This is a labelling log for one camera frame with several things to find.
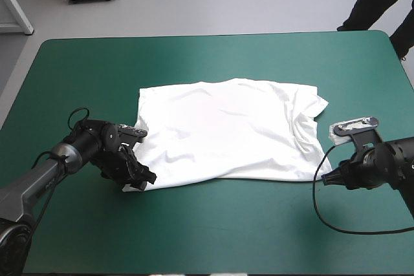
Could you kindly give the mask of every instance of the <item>black shoe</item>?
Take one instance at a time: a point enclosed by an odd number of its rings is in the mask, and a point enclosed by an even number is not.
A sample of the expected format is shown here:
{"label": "black shoe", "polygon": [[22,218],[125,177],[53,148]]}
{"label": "black shoe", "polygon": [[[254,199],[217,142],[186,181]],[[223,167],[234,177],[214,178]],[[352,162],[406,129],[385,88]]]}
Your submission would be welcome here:
{"label": "black shoe", "polygon": [[339,32],[347,32],[349,29],[347,29],[345,26],[342,25],[342,26],[339,26],[336,30]]}

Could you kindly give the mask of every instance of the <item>white t-shirt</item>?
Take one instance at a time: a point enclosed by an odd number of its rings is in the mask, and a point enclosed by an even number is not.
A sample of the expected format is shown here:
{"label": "white t-shirt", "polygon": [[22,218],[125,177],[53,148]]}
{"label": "white t-shirt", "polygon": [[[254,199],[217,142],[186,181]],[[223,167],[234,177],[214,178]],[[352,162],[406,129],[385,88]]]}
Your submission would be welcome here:
{"label": "white t-shirt", "polygon": [[[309,181],[323,157],[313,118],[327,106],[308,85],[232,79],[140,89],[138,161],[146,190],[211,178]],[[320,174],[331,171],[326,160]],[[129,186],[124,191],[137,191]]]}

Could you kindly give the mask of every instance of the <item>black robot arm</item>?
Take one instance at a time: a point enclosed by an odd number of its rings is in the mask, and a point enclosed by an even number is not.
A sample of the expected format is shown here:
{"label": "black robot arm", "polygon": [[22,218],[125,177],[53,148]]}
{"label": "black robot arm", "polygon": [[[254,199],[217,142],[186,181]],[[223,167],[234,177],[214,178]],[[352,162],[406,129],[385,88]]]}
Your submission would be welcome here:
{"label": "black robot arm", "polygon": [[373,189],[388,183],[399,190],[414,217],[414,137],[383,142],[376,131],[378,120],[360,118],[331,126],[336,145],[352,141],[355,153],[332,172],[322,175],[324,185],[347,189]]}
{"label": "black robot arm", "polygon": [[[75,112],[87,109],[76,109]],[[86,163],[98,166],[104,178],[144,190],[157,178],[140,164],[133,147],[147,132],[107,121],[78,121],[55,145],[49,159],[0,189],[0,275],[20,275],[37,221],[32,209],[39,198]]]}

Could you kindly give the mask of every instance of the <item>black cable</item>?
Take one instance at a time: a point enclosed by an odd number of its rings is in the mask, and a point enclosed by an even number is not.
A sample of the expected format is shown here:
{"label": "black cable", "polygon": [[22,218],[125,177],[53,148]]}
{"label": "black cable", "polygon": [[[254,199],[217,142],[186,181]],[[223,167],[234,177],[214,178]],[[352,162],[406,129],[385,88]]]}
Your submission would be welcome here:
{"label": "black cable", "polygon": [[86,108],[86,107],[79,107],[79,108],[77,108],[77,109],[75,109],[75,110],[73,110],[72,112],[71,112],[71,114],[69,115],[69,117],[68,117],[68,119],[67,119],[67,127],[70,129],[70,130],[73,130],[73,127],[71,127],[71,118],[72,118],[72,116],[75,114],[75,113],[77,113],[77,112],[79,112],[79,111],[82,111],[82,110],[86,110],[86,115],[80,120],[80,121],[84,121],[84,120],[86,120],[88,117],[89,117],[89,109],[88,108]]}
{"label": "black cable", "polygon": [[322,166],[322,164],[324,163],[324,161],[326,160],[326,158],[328,157],[328,154],[335,149],[335,145],[333,145],[331,148],[329,148],[329,150],[325,153],[325,155],[322,158],[322,161],[320,162],[318,168],[316,169],[315,175],[313,176],[313,182],[312,182],[312,200],[313,200],[313,207],[315,209],[316,215],[318,216],[319,220],[321,220],[321,222],[323,224],[325,224],[328,228],[331,228],[337,232],[340,233],[345,233],[345,234],[352,234],[352,235],[385,235],[385,234],[397,234],[397,233],[404,233],[404,232],[409,232],[409,231],[414,231],[414,226],[411,226],[409,228],[405,228],[405,229],[393,229],[393,230],[389,230],[389,231],[348,231],[346,229],[341,229],[341,228],[337,228],[336,226],[333,226],[332,224],[328,223],[324,218],[322,218],[319,210],[318,210],[318,205],[316,203],[316,193],[315,193],[315,188],[316,188],[316,177],[318,176],[318,172]]}
{"label": "black cable", "polygon": [[43,155],[45,155],[45,154],[49,154],[49,155],[50,155],[50,157],[49,157],[49,158],[51,158],[51,159],[53,159],[53,160],[58,161],[58,173],[57,173],[57,175],[55,176],[55,179],[54,179],[54,181],[53,181],[52,185],[50,186],[50,192],[49,192],[49,195],[48,195],[48,197],[46,198],[45,203],[43,204],[43,207],[42,207],[42,209],[41,209],[41,211],[40,211],[40,214],[39,214],[39,216],[38,216],[38,219],[36,220],[36,223],[34,224],[34,226],[33,226],[33,228],[32,228],[32,232],[31,232],[31,234],[30,234],[30,238],[29,238],[29,240],[32,238],[32,236],[33,236],[33,234],[34,234],[34,232],[35,232],[36,228],[38,227],[38,225],[39,225],[39,223],[40,223],[40,221],[41,221],[41,219],[42,219],[42,217],[43,217],[43,215],[45,214],[45,212],[46,212],[46,208],[47,208],[47,206],[48,206],[48,204],[49,204],[49,202],[50,202],[50,200],[51,200],[51,198],[52,198],[52,195],[53,195],[53,193],[54,193],[54,190],[56,189],[56,186],[58,185],[58,183],[59,183],[59,181],[60,181],[61,177],[65,176],[65,175],[67,174],[67,165],[66,165],[66,161],[65,161],[65,160],[66,160],[66,158],[67,158],[67,156],[58,156],[58,155],[56,155],[56,154],[54,154],[53,152],[50,152],[50,151],[45,151],[45,152],[40,153],[40,154],[38,155],[38,157],[36,158],[36,160],[34,161],[33,166],[32,166],[32,169],[33,169],[33,168],[35,168],[35,166],[36,166],[36,165],[38,164],[38,162],[39,162],[39,159],[40,159]]}

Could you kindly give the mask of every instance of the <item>gray floor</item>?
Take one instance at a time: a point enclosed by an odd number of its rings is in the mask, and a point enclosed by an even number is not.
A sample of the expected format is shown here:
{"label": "gray floor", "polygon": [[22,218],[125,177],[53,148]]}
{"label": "gray floor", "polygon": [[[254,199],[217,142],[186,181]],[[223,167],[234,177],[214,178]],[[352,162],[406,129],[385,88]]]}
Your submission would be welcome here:
{"label": "gray floor", "polygon": [[[334,30],[355,0],[18,0],[35,32],[0,35],[0,125],[42,42],[50,38],[176,36]],[[400,0],[373,26],[392,34],[411,8]],[[414,51],[404,62],[414,81]]]}

